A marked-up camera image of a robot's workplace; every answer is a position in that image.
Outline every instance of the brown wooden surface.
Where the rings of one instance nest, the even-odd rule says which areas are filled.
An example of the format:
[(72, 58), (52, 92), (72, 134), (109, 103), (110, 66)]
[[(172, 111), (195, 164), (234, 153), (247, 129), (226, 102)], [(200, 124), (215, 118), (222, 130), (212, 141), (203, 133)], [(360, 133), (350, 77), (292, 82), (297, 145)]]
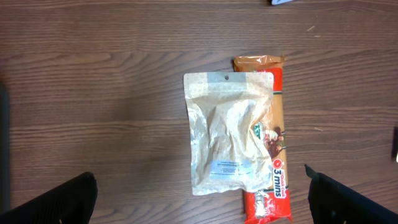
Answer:
[(398, 212), (397, 24), (396, 0), (2, 0), (12, 207), (90, 170), (93, 224), (242, 223), (241, 191), (192, 195), (182, 77), (284, 54), (295, 223), (305, 163)]

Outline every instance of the red package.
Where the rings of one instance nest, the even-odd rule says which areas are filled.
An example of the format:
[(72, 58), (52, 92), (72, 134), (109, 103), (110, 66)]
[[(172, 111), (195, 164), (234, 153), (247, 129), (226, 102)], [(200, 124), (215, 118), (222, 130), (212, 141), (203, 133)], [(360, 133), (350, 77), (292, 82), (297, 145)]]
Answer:
[(285, 126), (282, 104), (282, 65), (284, 59), (273, 56), (236, 57), (237, 72), (271, 72), (274, 74), (274, 99), (266, 115), (269, 124), (254, 127), (272, 158), (273, 186), (256, 193), (244, 193), (246, 221), (244, 224), (265, 224), (286, 217), (292, 221), (287, 180)]

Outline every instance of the black object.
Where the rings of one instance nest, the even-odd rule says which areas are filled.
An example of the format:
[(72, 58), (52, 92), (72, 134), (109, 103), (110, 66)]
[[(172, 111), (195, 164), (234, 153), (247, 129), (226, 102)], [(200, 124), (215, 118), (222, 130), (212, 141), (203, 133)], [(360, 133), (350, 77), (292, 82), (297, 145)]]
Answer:
[(87, 224), (94, 210), (97, 184), (90, 172), (0, 216), (1, 224)]
[(0, 85), (0, 213), (10, 210), (10, 150), (9, 150), (9, 100), (8, 94), (3, 85)]
[(314, 224), (398, 223), (398, 215), (305, 165)]

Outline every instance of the food packet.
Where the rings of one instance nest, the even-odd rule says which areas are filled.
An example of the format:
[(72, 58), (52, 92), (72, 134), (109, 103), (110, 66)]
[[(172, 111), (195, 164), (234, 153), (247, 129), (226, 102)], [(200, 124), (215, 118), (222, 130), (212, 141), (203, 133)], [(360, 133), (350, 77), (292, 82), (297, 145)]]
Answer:
[(269, 72), (184, 75), (193, 195), (272, 185), (271, 157), (253, 128), (270, 108), (273, 83)]
[(292, 221), (285, 144), (285, 124), (282, 104), (283, 57), (253, 56), (236, 57), (236, 72), (271, 72), (274, 74), (274, 97), (265, 119), (255, 127), (257, 137), (262, 140), (272, 158), (273, 184), (255, 193), (244, 193), (246, 211), (245, 224), (269, 223), (282, 217)]

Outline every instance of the wood grain surface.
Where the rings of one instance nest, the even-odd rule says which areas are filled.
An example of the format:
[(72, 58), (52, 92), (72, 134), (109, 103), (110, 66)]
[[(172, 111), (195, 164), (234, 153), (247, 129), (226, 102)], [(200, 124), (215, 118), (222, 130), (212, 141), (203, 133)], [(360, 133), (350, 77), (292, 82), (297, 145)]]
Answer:
[(398, 213), (397, 24), (396, 0), (2, 0), (12, 207), (92, 171), (93, 224), (243, 223), (242, 191), (192, 195), (182, 78), (283, 54), (295, 223), (304, 164)]

